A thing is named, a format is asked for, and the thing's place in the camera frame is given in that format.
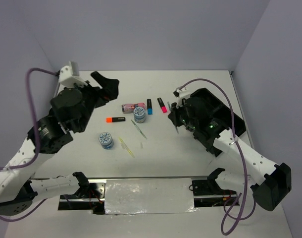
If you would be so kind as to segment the pink highlighter marker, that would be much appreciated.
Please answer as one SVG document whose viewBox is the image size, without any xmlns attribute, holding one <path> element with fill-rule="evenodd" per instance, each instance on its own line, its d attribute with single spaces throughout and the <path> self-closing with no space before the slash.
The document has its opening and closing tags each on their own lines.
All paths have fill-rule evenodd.
<svg viewBox="0 0 302 238">
<path fill-rule="evenodd" d="M 161 98 L 157 98 L 157 101 L 158 101 L 158 103 L 159 103 L 159 106 L 160 106 L 162 112 L 163 112 L 163 113 L 167 113 L 167 108 L 166 108 L 166 106 L 165 106 L 163 100 L 162 100 Z"/>
</svg>

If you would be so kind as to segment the green gel pen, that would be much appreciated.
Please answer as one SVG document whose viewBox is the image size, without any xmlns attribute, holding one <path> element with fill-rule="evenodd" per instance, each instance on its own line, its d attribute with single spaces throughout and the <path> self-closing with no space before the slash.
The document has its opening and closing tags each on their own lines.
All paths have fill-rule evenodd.
<svg viewBox="0 0 302 238">
<path fill-rule="evenodd" d="M 144 139 L 148 139 L 148 138 L 145 136 L 145 134 L 142 132 L 142 130 L 138 127 L 138 125 L 137 125 L 133 120 L 131 120 L 131 122 L 132 122 L 132 124 L 135 126 L 135 128 L 138 130 L 138 132 L 142 135 L 142 137 L 143 137 Z"/>
</svg>

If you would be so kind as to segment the yellow pen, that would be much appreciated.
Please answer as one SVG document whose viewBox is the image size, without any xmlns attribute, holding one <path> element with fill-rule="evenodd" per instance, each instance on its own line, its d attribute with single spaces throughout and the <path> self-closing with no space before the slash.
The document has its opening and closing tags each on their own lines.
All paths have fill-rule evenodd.
<svg viewBox="0 0 302 238">
<path fill-rule="evenodd" d="M 123 147 L 123 149 L 125 149 L 133 158 L 135 158 L 135 155 L 133 154 L 133 152 L 129 149 L 129 147 L 126 145 L 126 143 L 124 142 L 124 140 L 119 137 L 119 141 L 121 143 L 121 146 Z"/>
</svg>

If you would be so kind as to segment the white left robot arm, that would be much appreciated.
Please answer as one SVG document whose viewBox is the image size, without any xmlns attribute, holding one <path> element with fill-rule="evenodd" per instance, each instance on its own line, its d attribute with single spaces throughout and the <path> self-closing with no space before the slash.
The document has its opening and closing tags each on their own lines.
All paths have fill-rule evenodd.
<svg viewBox="0 0 302 238">
<path fill-rule="evenodd" d="M 94 109 L 115 100 L 119 80 L 94 71 L 89 81 L 69 80 L 51 99 L 49 114 L 35 119 L 21 148 L 0 169 L 0 220 L 15 222 L 33 213 L 47 199 L 60 195 L 83 198 L 92 191 L 82 172 L 35 179 L 34 173 L 59 150 L 72 142 L 72 135 L 85 131 Z"/>
</svg>

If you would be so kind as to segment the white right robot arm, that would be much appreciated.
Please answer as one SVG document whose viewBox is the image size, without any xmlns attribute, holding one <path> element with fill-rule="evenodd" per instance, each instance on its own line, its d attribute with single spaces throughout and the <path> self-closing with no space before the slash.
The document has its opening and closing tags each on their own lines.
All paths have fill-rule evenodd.
<svg viewBox="0 0 302 238">
<path fill-rule="evenodd" d="M 244 121 L 215 97 L 196 97 L 172 103 L 169 119 L 176 127 L 185 126 L 207 152 L 218 157 L 221 153 L 244 162 L 252 177 L 252 196 L 264 210 L 273 211 L 292 189 L 292 170 L 256 152 L 239 136 Z"/>
</svg>

